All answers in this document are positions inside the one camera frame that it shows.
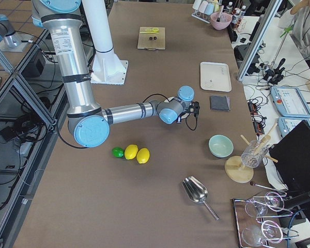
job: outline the dark brown table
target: dark brown table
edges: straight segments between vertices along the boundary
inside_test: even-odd
[[[238,247],[231,199],[249,198],[260,189],[229,179],[226,159],[210,153],[208,140],[228,136],[232,156],[238,156],[246,147],[240,134],[248,140],[256,136],[226,30],[214,30],[192,12],[189,4],[115,3],[110,28],[116,54],[129,61],[126,82],[92,87],[108,108],[154,93],[175,96],[180,86],[190,85],[200,103],[196,131],[151,117],[111,126],[107,141],[93,149],[73,149],[58,140],[14,247]],[[138,50],[140,26],[165,27],[166,50]],[[231,92],[200,88],[202,61],[228,64]],[[212,111],[210,95],[228,95],[231,111]],[[73,143],[66,125],[61,132]],[[149,162],[112,156],[113,147],[130,144],[147,147]],[[190,175],[208,188],[219,221],[187,197],[181,181]],[[268,183],[263,167],[255,169],[253,180]]]

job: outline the pink bowl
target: pink bowl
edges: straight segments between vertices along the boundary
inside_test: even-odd
[[[210,15],[210,23],[214,29],[222,30],[228,27],[232,21],[232,16],[228,13],[223,13],[222,15],[226,18],[227,22],[217,22],[218,12],[212,13]]]

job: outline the wooden stand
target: wooden stand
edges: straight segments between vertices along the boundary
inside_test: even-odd
[[[273,127],[270,129],[268,134],[266,134],[260,141],[259,146],[255,149],[254,154],[257,154],[258,152],[261,151],[261,149],[269,142],[271,139],[271,136],[269,135],[273,129],[277,126],[277,123],[273,125]],[[250,142],[243,136],[240,135],[241,138],[247,143],[247,145],[250,144]],[[265,155],[268,159],[278,162],[277,159],[274,159],[270,156]],[[229,176],[230,179],[232,179],[235,182],[239,183],[245,183],[249,182],[253,176],[254,176],[254,169],[245,166],[242,163],[241,157],[240,156],[233,156],[230,157],[226,162],[225,162],[225,171],[227,175]]]
[[[249,182],[254,176],[253,168],[243,165],[240,156],[230,157],[225,162],[225,171],[230,179],[239,183]]]

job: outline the wine glass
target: wine glass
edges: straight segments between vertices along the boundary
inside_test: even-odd
[[[291,216],[292,211],[284,208],[284,200],[280,194],[274,191],[267,192],[264,196],[253,196],[246,201],[244,206],[246,213],[250,217],[256,218],[257,222],[261,222],[259,218],[277,218]],[[267,215],[268,209],[274,212],[285,211],[281,215]]]
[[[274,221],[266,220],[261,226],[250,225],[242,231],[243,241],[252,247],[272,247],[270,243],[280,243],[284,237],[282,229]]]

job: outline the white desk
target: white desk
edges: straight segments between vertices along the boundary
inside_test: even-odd
[[[240,32],[239,38],[244,37],[248,41],[250,37],[248,34],[252,32],[254,25],[256,21],[258,20],[258,17],[245,17],[245,20],[246,20],[246,24],[245,24],[244,29]],[[263,49],[264,53],[260,54],[260,62],[263,61],[264,63],[265,62],[271,63],[271,61],[273,61],[275,54],[280,46],[280,43],[282,40],[280,36],[283,33],[283,30],[278,27],[278,22],[279,22],[279,18],[273,19],[266,35],[263,38],[263,41],[266,44],[266,47]],[[295,74],[298,74],[299,76],[289,75],[289,73],[287,73],[286,74],[287,77],[285,77],[282,81],[280,81],[278,83],[278,86],[286,86],[286,85],[298,86],[300,90],[306,90],[306,91],[301,91],[301,92],[302,92],[304,99],[307,102],[310,102],[310,91],[308,90],[306,86],[306,83],[309,82],[307,79],[310,79],[310,70],[309,70],[308,65],[304,61],[301,53],[296,48],[293,40],[291,39],[289,35],[287,36],[283,44],[283,47],[277,57],[277,60],[274,66],[275,68],[282,58],[286,58],[286,61],[283,64],[283,66],[286,68],[287,71],[292,69],[292,67],[297,62],[299,61],[301,62],[295,65],[293,69],[290,71],[290,73],[295,73]],[[254,73],[253,76],[244,77],[242,83],[245,86],[244,91],[245,91],[245,96],[247,100],[258,97],[258,96],[265,98],[262,95],[262,93],[259,90],[257,90],[255,87],[255,85],[257,85],[257,82],[261,78],[262,76],[258,76],[258,74],[256,73]],[[269,90],[264,90],[263,93],[264,95],[267,96],[270,92]],[[262,106],[260,109],[260,113],[263,116],[267,117],[266,127],[264,128],[265,133],[267,133],[270,130],[270,128],[274,125],[274,123],[277,122],[278,117],[281,116],[280,113],[277,111],[276,107],[274,106],[272,97],[269,96],[268,99],[269,99],[269,103],[267,105]],[[282,137],[281,137],[280,131],[278,128],[276,128],[276,130],[271,133],[271,143],[276,144],[281,139]],[[267,170],[267,176],[268,176],[269,182],[277,189],[282,189],[283,185],[280,183],[280,181],[277,178],[276,169],[272,161],[268,161],[266,170]],[[298,230],[300,233],[300,236],[292,239],[291,247],[296,247],[293,243],[310,237],[310,223],[308,222],[308,220],[306,223],[294,226],[293,229]]]

